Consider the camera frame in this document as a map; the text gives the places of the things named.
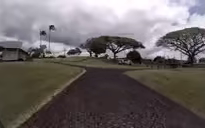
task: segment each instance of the green lawn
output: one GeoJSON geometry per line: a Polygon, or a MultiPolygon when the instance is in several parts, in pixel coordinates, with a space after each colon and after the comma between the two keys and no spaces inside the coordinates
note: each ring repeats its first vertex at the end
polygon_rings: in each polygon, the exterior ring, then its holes
{"type": "Polygon", "coordinates": [[[49,63],[0,63],[3,124],[9,125],[81,72],[80,68],[49,63]]]}
{"type": "Polygon", "coordinates": [[[52,61],[60,62],[64,64],[72,64],[77,66],[96,67],[96,68],[146,69],[146,67],[142,65],[134,65],[134,66],[118,65],[117,63],[114,63],[113,60],[90,58],[90,57],[69,57],[65,59],[53,59],[52,61]]]}
{"type": "Polygon", "coordinates": [[[205,117],[205,69],[147,70],[126,74],[205,117]]]}

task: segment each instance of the car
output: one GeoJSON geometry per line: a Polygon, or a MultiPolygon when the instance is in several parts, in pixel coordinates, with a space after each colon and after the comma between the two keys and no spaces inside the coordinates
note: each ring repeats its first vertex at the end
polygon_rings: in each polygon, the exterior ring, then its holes
{"type": "Polygon", "coordinates": [[[128,59],[121,59],[118,61],[118,64],[119,65],[132,65],[132,61],[131,60],[128,60],[128,59]]]}

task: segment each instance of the house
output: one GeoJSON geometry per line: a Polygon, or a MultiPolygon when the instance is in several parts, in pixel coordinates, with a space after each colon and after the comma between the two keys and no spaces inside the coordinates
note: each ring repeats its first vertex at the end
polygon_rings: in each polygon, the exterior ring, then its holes
{"type": "Polygon", "coordinates": [[[22,49],[20,41],[0,42],[0,61],[25,61],[28,53],[22,49]]]}

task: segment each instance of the curb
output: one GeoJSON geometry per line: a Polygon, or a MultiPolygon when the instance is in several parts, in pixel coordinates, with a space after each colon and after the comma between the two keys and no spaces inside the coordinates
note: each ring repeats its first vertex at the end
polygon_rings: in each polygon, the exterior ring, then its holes
{"type": "Polygon", "coordinates": [[[67,88],[69,85],[71,85],[74,81],[79,79],[82,75],[86,73],[86,70],[83,69],[83,71],[78,74],[76,77],[72,78],[70,81],[68,81],[62,88],[59,88],[54,91],[52,95],[47,96],[40,104],[33,106],[28,111],[21,114],[14,122],[9,124],[8,128],[18,128],[23,123],[25,123],[29,118],[31,118],[36,112],[38,112],[43,106],[45,106],[48,102],[53,100],[53,98],[61,93],[65,88],[67,88]]]}

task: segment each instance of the paved path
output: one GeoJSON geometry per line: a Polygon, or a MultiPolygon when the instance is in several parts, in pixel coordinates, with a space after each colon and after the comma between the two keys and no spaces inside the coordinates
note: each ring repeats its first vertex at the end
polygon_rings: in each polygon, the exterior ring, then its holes
{"type": "Polygon", "coordinates": [[[205,120],[122,72],[88,68],[22,127],[205,128],[205,120]]]}

